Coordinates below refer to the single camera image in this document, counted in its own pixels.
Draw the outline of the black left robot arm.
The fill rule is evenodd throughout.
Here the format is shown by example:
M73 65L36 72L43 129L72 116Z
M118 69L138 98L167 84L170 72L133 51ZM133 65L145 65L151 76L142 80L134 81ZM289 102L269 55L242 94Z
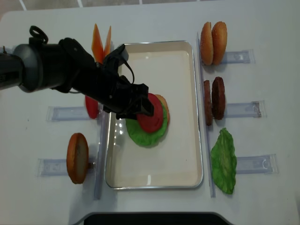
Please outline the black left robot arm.
M68 93L74 89L119 118L152 116L154 106L148 99L148 87L133 84L118 73L119 66L126 65L127 60L124 45L108 54L103 63L97 63L72 38L58 44L31 38L29 44L18 45L12 54L1 54L0 87L18 86L27 93L44 89Z

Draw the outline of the left gripper black finger tomato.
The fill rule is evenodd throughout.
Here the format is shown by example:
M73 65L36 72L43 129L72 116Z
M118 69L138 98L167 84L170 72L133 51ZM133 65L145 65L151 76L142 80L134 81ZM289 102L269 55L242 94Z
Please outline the left gripper black finger tomato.
M141 109L139 113L146 116L154 115L154 106L147 97L141 98Z

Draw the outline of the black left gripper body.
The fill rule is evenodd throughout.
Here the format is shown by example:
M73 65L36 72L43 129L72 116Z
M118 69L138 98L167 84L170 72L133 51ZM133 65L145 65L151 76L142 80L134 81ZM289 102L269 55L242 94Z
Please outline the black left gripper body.
M105 111L115 113L117 119L136 119L141 109L141 98L148 98L145 84L132 84L123 77L110 78L100 83L96 100L105 106Z

